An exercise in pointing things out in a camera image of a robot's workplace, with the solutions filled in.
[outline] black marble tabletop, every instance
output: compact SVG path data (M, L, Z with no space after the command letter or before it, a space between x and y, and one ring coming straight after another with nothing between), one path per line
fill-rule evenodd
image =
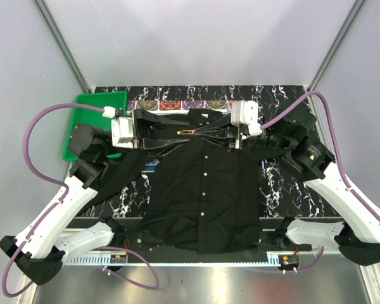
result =
M190 108L227 112L237 100L254 100L260 114L271 119L286 99L305 93L299 85L187 85L160 87L97 87L95 92L127 91L128 110L143 108L158 113L185 113ZM336 217L338 214L317 193L298 182L276 161L264 160L259 188L261 217ZM121 193L80 214L80 217L143 217L151 203L153 172L144 170Z

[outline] robotic arm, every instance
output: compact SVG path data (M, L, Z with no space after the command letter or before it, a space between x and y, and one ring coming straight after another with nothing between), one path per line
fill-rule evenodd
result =
M284 243L312 244L339 249L345 257L360 265L380 262L380 223L369 207L380 217L380 209L351 184L347 189L338 172L333 154L312 134L316 118L305 105L297 106L269 130L258 122L258 105L254 101L238 101L232 113L214 123L188 130L188 123L169 117L134 110L131 117L116 117L111 131L90 125L79 125L72 131L69 150L78 156L70 176L69 192L59 190L41 214L21 233L5 236L0 248L9 256L19 250L15 262L31 280L41 285L50 281L64 263L101 246L118 246L124 241L125 229L112 218L68 237L61 232L74 216L96 197L109 181L117 161L107 155L121 151L143 150L158 158L200 136L211 143L241 149L243 147L281 148L279 159L296 178L318 192L343 217L344 222L325 224L285 218L272 233L271 242L282 248ZM366 208L355 190L368 204Z

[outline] green tray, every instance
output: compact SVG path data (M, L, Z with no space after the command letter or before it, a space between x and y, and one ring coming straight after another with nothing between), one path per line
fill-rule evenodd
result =
M107 93L94 93L94 94L81 94L76 97L76 103L84 105L98 106L104 108L105 106L112 106L116 109L123 109L124 113L127 111L127 92L107 92ZM72 152L68 150L70 142L70 133L72 129L78 124L96 125L103 130L111 130L111 121L109 118L103 117L101 113L84 110L74 109L72 121L69 126L69 133L66 139L65 149L63 150L63 159L67 162L77 160ZM117 158L120 154L110 155L110 158Z

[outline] cable connector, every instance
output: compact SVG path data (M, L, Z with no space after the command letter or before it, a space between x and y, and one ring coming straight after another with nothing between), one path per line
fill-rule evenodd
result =
M104 109L103 117L107 117L107 118L115 117L115 108L113 108L112 106L105 106L103 109Z

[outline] reflective metal surface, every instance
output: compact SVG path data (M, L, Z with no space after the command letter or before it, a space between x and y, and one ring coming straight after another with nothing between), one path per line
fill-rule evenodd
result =
M302 266L314 261L312 256L301 259ZM66 266L37 288L33 303L370 303L359 266L338 255L326 255L311 271L288 275L254 268L160 267L156 271L161 288L147 291L107 276L99 268ZM126 267L120 273L154 284L146 267Z

